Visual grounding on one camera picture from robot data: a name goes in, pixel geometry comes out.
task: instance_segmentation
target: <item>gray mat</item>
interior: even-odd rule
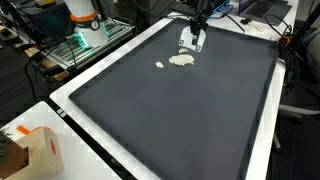
[[[210,27],[195,64],[176,67],[187,25],[174,20],[70,98],[162,179],[242,179],[276,44]]]

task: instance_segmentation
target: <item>table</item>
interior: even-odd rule
[[[3,128],[8,128],[11,138],[17,140],[23,137],[16,130],[19,125],[29,130],[46,126],[57,133],[64,171],[53,180],[121,179],[45,102],[36,104]]]
[[[285,21],[291,25],[294,24],[295,14],[297,11],[298,0],[289,0],[289,5],[292,5],[292,9],[285,18]],[[232,16],[237,22],[240,22],[240,17]],[[105,68],[113,64],[120,59],[126,53],[130,52],[136,46],[141,44],[147,38],[159,31],[162,27],[171,22],[171,19],[162,19],[155,25],[132,39],[121,48],[117,49],[101,61],[93,65],[91,68],[80,74],[78,77],[71,80],[69,83],[62,86],[60,89],[50,95],[50,98],[59,105],[77,124],[85,129],[85,131],[93,136],[95,140],[101,144],[106,151],[108,151],[115,159],[117,159],[129,172],[131,172],[137,179],[150,180],[159,179],[148,168],[146,168],[141,162],[139,162],[133,155],[129,154],[121,145],[119,145],[110,135],[104,130],[98,127],[90,118],[88,118],[84,112],[77,108],[68,98],[68,96],[81,85],[89,81],[95,75],[99,74]],[[209,25],[227,29],[234,32],[242,33],[238,26],[236,26],[228,18],[219,20],[209,20]],[[247,31],[246,34],[251,36],[260,37],[263,39],[276,40],[277,34],[271,31],[271,28],[267,24],[252,22],[265,28],[266,33],[258,33]],[[277,30],[283,31],[284,25],[281,24],[276,27]],[[269,92],[267,95],[265,107],[263,110],[262,118],[260,121],[259,129],[257,132],[256,141],[253,147],[252,156],[247,172],[247,180],[262,180],[266,177],[268,168],[268,161],[272,146],[273,133],[276,124],[276,117],[280,102],[280,96],[283,86],[283,79],[285,74],[285,67],[281,60],[276,64],[275,71],[271,80]]]

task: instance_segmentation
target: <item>wire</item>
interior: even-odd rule
[[[231,16],[229,16],[228,14],[226,15],[229,19],[231,19],[231,21],[233,21],[244,33],[246,32],[241,26],[240,24],[238,24]]]
[[[20,32],[19,32],[19,29],[18,29],[18,26],[17,26],[17,22],[16,22],[15,19],[13,19],[13,24],[14,24],[14,28],[16,28],[16,31],[17,31],[18,41],[21,43]]]
[[[77,61],[76,61],[76,57],[74,56],[74,52],[70,46],[70,44],[68,42],[66,42],[67,46],[69,47],[71,53],[72,53],[72,57],[73,57],[73,63],[74,63],[74,68],[75,68],[75,72],[76,72],[76,75],[78,75],[78,66],[77,66]]]
[[[40,68],[40,65],[42,64],[42,62],[49,56],[49,54],[51,54],[54,50],[56,50],[60,45],[61,43],[55,45],[51,50],[49,50],[49,52],[39,61],[36,69],[35,69],[35,74],[34,74],[34,77],[35,77],[35,81],[36,81],[36,84],[39,86],[39,88],[43,91],[43,92],[46,92],[45,90],[42,89],[42,87],[40,86],[39,84],[39,81],[38,81],[38,71],[39,71],[39,68]]]
[[[122,25],[122,26],[130,26],[130,27],[132,27],[131,25],[128,25],[128,24],[119,24],[119,23],[117,23],[115,20],[114,20],[114,18],[111,16],[111,11],[110,11],[110,8],[109,8],[109,4],[107,3],[107,2],[105,2],[105,1],[102,1],[106,6],[107,6],[107,8],[108,8],[108,12],[106,12],[105,11],[105,9],[103,9],[106,13],[107,13],[107,15],[109,15],[109,18],[111,19],[111,21],[115,24],[115,25]]]
[[[309,54],[309,56],[311,57],[311,60],[313,61],[314,65],[315,65],[315,68],[318,67],[318,63],[317,61],[314,59],[313,55],[311,54],[311,52],[309,51],[307,45],[302,41],[302,45],[303,47],[306,49],[307,53]]]
[[[156,15],[151,15],[151,16],[160,16],[162,15],[164,12],[166,12],[171,6],[172,4],[174,4],[176,1],[172,1],[166,8],[163,9],[163,11],[161,11],[159,14]]]
[[[144,12],[151,12],[152,10],[154,10],[154,8],[158,5],[158,3],[160,2],[160,0],[157,0],[156,3],[154,3],[153,7],[150,8],[150,9],[145,9],[144,7],[142,7],[137,0],[134,0],[136,6],[138,9],[140,9],[141,11],[144,11]]]
[[[32,83],[32,80],[31,80],[31,78],[30,78],[30,75],[29,75],[29,73],[28,73],[28,65],[29,65],[29,63],[31,62],[31,60],[32,60],[34,57],[38,56],[40,53],[41,53],[41,50],[38,51],[38,52],[36,52],[35,54],[33,54],[33,55],[28,59],[28,61],[26,62],[26,64],[24,65],[24,73],[25,73],[25,75],[27,76],[27,79],[28,79],[28,81],[29,81],[29,83],[30,83],[30,85],[31,85],[32,97],[33,97],[33,100],[34,100],[35,102],[38,102],[38,100],[37,100],[37,97],[36,97],[34,85],[33,85],[33,83]]]
[[[279,19],[281,22],[283,22],[286,25],[286,28],[282,33],[276,30],[273,27],[273,25],[270,24],[268,20],[268,17],[270,16],[276,19]],[[300,76],[300,68],[299,68],[298,60],[305,63],[308,63],[308,62],[305,61],[303,58],[301,58],[300,55],[297,52],[295,52],[289,44],[293,36],[293,29],[291,25],[288,25],[283,19],[273,14],[267,14],[265,16],[265,20],[267,24],[280,36],[280,39],[278,40],[280,58],[282,58],[286,64],[286,73],[285,73],[285,82],[284,82],[286,87],[286,92],[284,93],[289,94],[296,88],[296,84]]]

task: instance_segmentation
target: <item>cable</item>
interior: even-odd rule
[[[231,21],[233,21],[242,31],[243,33],[245,33],[246,31],[240,26],[240,24],[238,24],[231,16],[229,16],[228,14],[226,15],[229,19],[231,19]]]
[[[19,29],[18,29],[17,22],[15,19],[13,19],[13,24],[14,24],[14,28],[16,28],[16,31],[17,31],[18,41],[21,43],[20,33],[19,33]]]
[[[309,48],[307,47],[307,45],[306,45],[303,41],[302,41],[302,45],[303,45],[303,47],[306,49],[306,51],[307,51],[307,53],[309,54],[309,56],[311,57],[311,60],[313,61],[315,68],[317,68],[317,67],[318,67],[318,63],[317,63],[317,61],[314,59],[314,57],[313,57],[313,55],[311,54],[311,52],[309,51]]]
[[[107,6],[107,8],[108,8],[108,12],[106,12],[108,15],[109,15],[109,18],[111,19],[111,21],[115,24],[115,25],[122,25],[122,26],[129,26],[129,27],[132,27],[131,25],[128,25],[128,24],[119,24],[119,23],[117,23],[115,20],[114,20],[114,18],[111,16],[111,11],[110,11],[110,8],[109,8],[109,5],[108,5],[108,3],[107,2],[105,2],[105,1],[102,1],[106,6]]]
[[[155,16],[160,16],[162,15],[164,12],[166,12],[171,6],[172,4],[174,4],[176,1],[172,1],[166,8],[163,9],[163,11],[161,11],[159,14],[156,14]]]
[[[75,72],[76,72],[76,75],[78,75],[78,66],[77,66],[77,61],[76,61],[76,57],[74,56],[74,52],[70,46],[70,44],[68,42],[66,42],[67,46],[69,47],[71,53],[72,53],[72,57],[73,57],[73,63],[74,63],[74,68],[75,68]]]
[[[42,89],[42,87],[40,86],[39,84],[39,81],[38,81],[38,71],[39,71],[39,68],[40,68],[40,65],[42,64],[42,62],[49,56],[49,54],[51,54],[54,50],[56,50],[60,45],[61,43],[55,45],[52,47],[51,50],[49,50],[49,52],[39,61],[36,69],[35,69],[35,74],[34,74],[34,77],[35,77],[35,81],[36,81],[36,84],[39,86],[39,88],[43,91],[43,92],[46,92],[45,90]]]
[[[51,35],[51,34],[48,34],[48,33],[45,33],[43,32],[42,30],[40,30],[36,25],[34,25],[33,23],[29,22],[29,24],[36,30],[38,31],[39,33],[43,34],[43,35],[46,35],[47,37],[49,38],[52,38],[54,41],[52,42],[47,42],[48,44],[55,44],[55,43],[59,43],[61,41],[64,41],[65,38],[67,37],[68,35],[68,32],[70,30],[70,28],[72,27],[72,21],[70,20],[69,23],[68,23],[68,28],[65,32],[65,35],[61,38],[61,37],[57,37],[57,36],[54,36],[54,35]]]
[[[279,19],[281,22],[283,22],[286,25],[286,28],[282,33],[280,33],[278,30],[276,30],[273,27],[273,25],[270,24],[268,20],[268,17],[270,16],[276,19]],[[303,61],[305,63],[307,62],[303,58],[301,58],[300,55],[297,52],[295,52],[289,44],[293,36],[292,26],[288,25],[283,19],[273,14],[267,14],[265,16],[265,20],[267,24],[280,36],[278,40],[280,58],[282,58],[285,61],[285,65],[286,65],[285,82],[284,82],[286,87],[285,89],[286,92],[284,93],[289,94],[296,88],[296,84],[300,76],[298,60]]]
[[[40,53],[41,53],[41,50],[38,51],[38,52],[36,52],[35,54],[33,54],[33,55],[28,59],[28,61],[26,62],[26,64],[24,65],[24,73],[25,73],[25,75],[27,76],[27,79],[28,79],[28,81],[29,81],[29,83],[30,83],[30,85],[31,85],[32,97],[33,97],[33,100],[34,100],[35,102],[38,102],[38,100],[37,100],[37,97],[36,97],[34,85],[33,85],[33,83],[32,83],[32,80],[31,80],[30,76],[29,76],[29,73],[28,73],[28,65],[29,65],[29,63],[31,62],[31,60],[32,60],[34,57],[38,56]]]
[[[160,0],[157,0],[157,2],[154,3],[153,7],[150,8],[150,9],[145,9],[144,7],[142,7],[142,6],[138,3],[137,0],[134,0],[134,2],[135,2],[135,4],[136,4],[137,8],[140,9],[141,11],[151,12],[151,11],[158,5],[158,3],[160,2]]]

